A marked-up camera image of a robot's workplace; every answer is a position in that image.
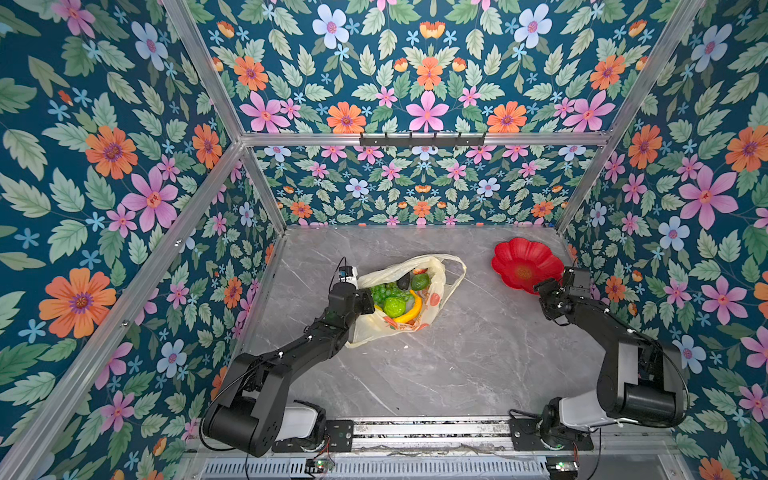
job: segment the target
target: plastic bag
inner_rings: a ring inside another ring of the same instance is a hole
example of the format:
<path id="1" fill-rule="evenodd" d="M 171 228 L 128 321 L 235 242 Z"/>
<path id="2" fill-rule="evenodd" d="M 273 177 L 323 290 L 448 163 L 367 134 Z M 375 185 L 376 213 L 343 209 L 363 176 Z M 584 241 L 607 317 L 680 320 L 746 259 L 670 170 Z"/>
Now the plastic bag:
<path id="1" fill-rule="evenodd" d="M 462 274 L 452 285 L 445 282 L 445 265 L 443 265 L 445 260 L 455 261 L 462 266 Z M 417 292 L 422 298 L 422 310 L 419 315 L 410 323 L 396 323 L 378 309 L 369 315 L 361 315 L 355 322 L 353 334 L 346 344 L 349 348 L 355 348 L 385 336 L 417 332 L 431 325 L 467 273 L 467 266 L 462 262 L 462 259 L 453 255 L 434 253 L 414 257 L 384 270 L 368 273 L 358 278 L 357 282 L 359 288 L 370 288 L 380 283 L 396 282 L 398 278 L 415 268 L 427 269 L 431 280 L 426 291 Z"/>

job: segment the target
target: red bowl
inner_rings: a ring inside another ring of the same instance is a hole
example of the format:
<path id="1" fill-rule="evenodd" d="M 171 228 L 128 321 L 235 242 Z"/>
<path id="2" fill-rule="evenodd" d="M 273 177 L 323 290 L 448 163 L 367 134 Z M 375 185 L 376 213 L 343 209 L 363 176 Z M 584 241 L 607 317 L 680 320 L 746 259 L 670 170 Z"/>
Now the red bowl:
<path id="1" fill-rule="evenodd" d="M 491 266 L 510 288 L 538 295 L 533 290 L 535 284 L 563 277 L 565 265 L 543 243 L 513 238 L 497 245 L 495 253 Z"/>

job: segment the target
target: floral wallpaper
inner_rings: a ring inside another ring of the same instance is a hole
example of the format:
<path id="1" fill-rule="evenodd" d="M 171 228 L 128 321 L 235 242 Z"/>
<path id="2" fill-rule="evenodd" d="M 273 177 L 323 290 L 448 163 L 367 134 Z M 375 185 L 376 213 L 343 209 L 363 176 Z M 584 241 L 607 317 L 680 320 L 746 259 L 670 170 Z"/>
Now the floral wallpaper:
<path id="1" fill-rule="evenodd" d="M 594 148 L 282 147 L 257 150 L 288 224 L 554 226 Z"/>
<path id="2" fill-rule="evenodd" d="M 705 480 L 768 475 L 766 20 L 707 2 L 568 228 L 593 297 L 680 349 L 677 445 Z"/>
<path id="3" fill-rule="evenodd" d="M 0 55 L 4 455 L 229 141 L 156 2 L 5 2 Z M 39 478 L 172 478 L 271 251 L 243 176 L 222 186 Z"/>
<path id="4" fill-rule="evenodd" d="M 606 129 L 677 5 L 202 3 L 192 14 L 224 86 L 265 133 Z"/>

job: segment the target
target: orange flower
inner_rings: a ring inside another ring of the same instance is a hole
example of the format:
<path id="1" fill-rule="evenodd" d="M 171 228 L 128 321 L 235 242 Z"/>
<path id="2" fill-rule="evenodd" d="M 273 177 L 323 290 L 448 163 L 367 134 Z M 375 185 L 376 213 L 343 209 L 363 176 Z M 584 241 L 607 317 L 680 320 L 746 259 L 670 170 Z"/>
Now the orange flower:
<path id="1" fill-rule="evenodd" d="M 240 302 L 240 294 L 243 292 L 243 282 L 236 276 L 230 278 L 227 287 L 224 289 L 224 305 L 227 308 L 234 308 L 237 302 Z"/>
<path id="2" fill-rule="evenodd" d="M 216 23 L 219 27 L 219 31 L 227 38 L 232 38 L 235 36 L 235 27 L 232 26 L 231 23 L 227 22 L 218 22 Z"/>
<path id="3" fill-rule="evenodd" d="M 632 137 L 632 145 L 629 146 L 629 155 L 632 158 L 629 163 L 641 170 L 652 164 L 659 156 L 657 148 L 661 148 L 661 130 L 654 125 L 646 125 Z"/>
<path id="4" fill-rule="evenodd" d="M 632 26 L 629 27 L 629 36 L 632 38 L 637 37 L 643 30 L 645 30 L 645 25 L 648 25 L 648 22 L 645 20 L 638 20 L 633 23 Z"/>
<path id="5" fill-rule="evenodd" d="M 221 157 L 221 145 L 219 135 L 210 129 L 210 125 L 197 125 L 194 128 L 195 136 L 192 137 L 192 146 L 197 149 L 197 159 L 205 164 L 206 168 L 213 168 L 219 163 Z"/>
<path id="6" fill-rule="evenodd" d="M 270 264 L 270 262 L 272 261 L 272 254 L 273 254 L 273 253 L 275 253 L 275 244 L 274 244 L 274 243 L 271 243 L 271 244 L 270 244 L 270 245 L 269 245 L 269 246 L 266 248 L 266 256 L 264 257 L 264 262 L 266 262 L 266 264 L 267 264 L 267 265 L 269 265 L 269 264 Z"/>
<path id="7" fill-rule="evenodd" d="M 114 288 L 107 288 L 109 279 L 102 272 L 96 272 L 91 278 L 87 268 L 73 268 L 69 271 L 69 281 L 57 276 L 45 287 L 45 292 L 55 297 L 40 302 L 40 319 L 56 319 L 48 330 L 59 338 L 64 338 L 74 328 L 76 339 L 89 336 L 94 332 L 94 323 L 101 321 L 109 313 L 106 305 L 115 301 Z"/>
<path id="8" fill-rule="evenodd" d="M 429 215 L 429 204 L 426 202 L 418 202 L 415 207 L 413 207 L 413 213 L 418 215 L 421 218 L 426 217 Z"/>
<path id="9" fill-rule="evenodd" d="M 546 217 L 554 210 L 554 204 L 550 201 L 543 201 L 540 204 L 536 204 L 531 208 L 531 213 L 534 217 Z"/>
<path id="10" fill-rule="evenodd" d="M 235 74 L 239 75 L 237 80 L 254 91 L 264 90 L 266 84 L 270 83 L 270 78 L 264 73 L 264 66 L 261 63 L 254 62 L 253 58 L 237 57 L 235 59 Z"/>
<path id="11" fill-rule="evenodd" d="M 525 107 L 518 106 L 516 101 L 507 102 L 506 108 L 504 105 L 499 105 L 494 109 L 494 114 L 488 117 L 488 125 L 490 126 L 488 131 L 492 134 L 517 133 L 520 131 L 520 127 L 528 121 L 528 117 L 523 117 L 526 112 Z"/>
<path id="12" fill-rule="evenodd" d="M 395 70 L 399 72 L 404 72 L 408 70 L 408 61 L 404 58 L 400 58 L 398 61 L 395 62 Z"/>
<path id="13" fill-rule="evenodd" d="M 624 299 L 624 292 L 627 291 L 627 287 L 624 286 L 624 282 L 617 276 L 612 276 L 605 283 L 605 293 L 608 294 L 608 298 L 612 302 L 619 303 Z"/>
<path id="14" fill-rule="evenodd" d="M 105 177 L 112 175 L 115 180 L 120 180 L 124 174 L 133 171 L 131 165 L 139 163 L 139 157 L 134 153 L 136 145 L 117 127 L 112 131 L 103 125 L 98 128 L 98 133 L 98 137 L 91 134 L 85 139 L 90 147 L 85 151 L 85 156 L 89 162 L 96 164 L 98 173 Z"/>
<path id="15" fill-rule="evenodd" d="M 423 22 L 419 25 L 419 31 L 424 38 L 440 38 L 445 33 L 445 24 L 443 22 Z"/>
<path id="16" fill-rule="evenodd" d="M 763 272 L 763 280 L 768 282 L 768 272 Z M 768 285 L 765 283 L 756 284 L 754 294 L 758 300 L 768 300 Z M 761 303 L 757 308 L 763 313 L 763 316 L 768 318 L 768 301 Z"/>
<path id="17" fill-rule="evenodd" d="M 624 63 L 624 56 L 611 55 L 605 61 L 598 63 L 589 79 L 592 80 L 592 88 L 605 90 L 617 81 L 619 75 L 624 73 L 627 65 Z"/>
<path id="18" fill-rule="evenodd" d="M 304 202 L 293 202 L 293 205 L 290 206 L 290 211 L 298 218 L 309 218 L 312 216 L 312 209 L 309 205 L 304 204 Z"/>
<path id="19" fill-rule="evenodd" d="M 755 130 L 747 127 L 739 132 L 739 137 L 734 138 L 728 144 L 730 153 L 725 156 L 725 163 L 733 166 L 735 171 L 741 172 L 746 168 L 748 172 L 754 172 L 760 168 L 761 161 L 768 161 L 768 127 L 757 125 Z"/>
<path id="20" fill-rule="evenodd" d="M 416 79 L 419 85 L 423 86 L 425 90 L 432 90 L 435 85 L 440 84 L 442 67 L 438 65 L 437 58 L 427 57 L 416 69 L 416 74 L 419 76 Z"/>
<path id="21" fill-rule="evenodd" d="M 216 396 L 219 394 L 219 390 L 221 389 L 221 384 L 224 383 L 224 377 L 227 376 L 227 367 L 223 366 L 221 367 L 221 370 L 216 374 L 216 378 L 214 378 L 214 389 L 210 391 L 210 401 L 214 401 L 216 399 Z"/>
<path id="22" fill-rule="evenodd" d="M 72 97 L 70 97 L 69 94 L 67 94 L 67 92 L 65 92 L 63 90 L 59 90 L 58 91 L 58 97 L 61 99 L 61 101 L 63 101 L 64 103 L 66 103 L 70 107 L 74 107 L 74 103 L 72 102 Z"/>
<path id="23" fill-rule="evenodd" d="M 714 458 L 702 458 L 699 467 L 699 475 L 704 480 L 736 480 L 728 468 Z"/>
<path id="24" fill-rule="evenodd" d="M 165 452 L 165 446 L 167 444 L 168 444 L 168 437 L 163 437 L 162 439 L 157 440 L 157 443 L 154 444 L 154 448 L 152 449 L 152 455 L 156 457 L 163 455 L 163 452 Z"/>
<path id="25" fill-rule="evenodd" d="M 453 59 L 453 63 L 451 63 L 451 68 L 453 68 L 453 71 L 464 71 L 467 68 L 467 62 L 464 58 L 456 57 Z"/>
<path id="26" fill-rule="evenodd" d="M 362 127 L 366 124 L 366 118 L 357 105 L 349 106 L 345 101 L 339 102 L 339 106 L 332 106 L 328 113 L 328 126 L 333 127 L 334 134 L 361 134 Z"/>

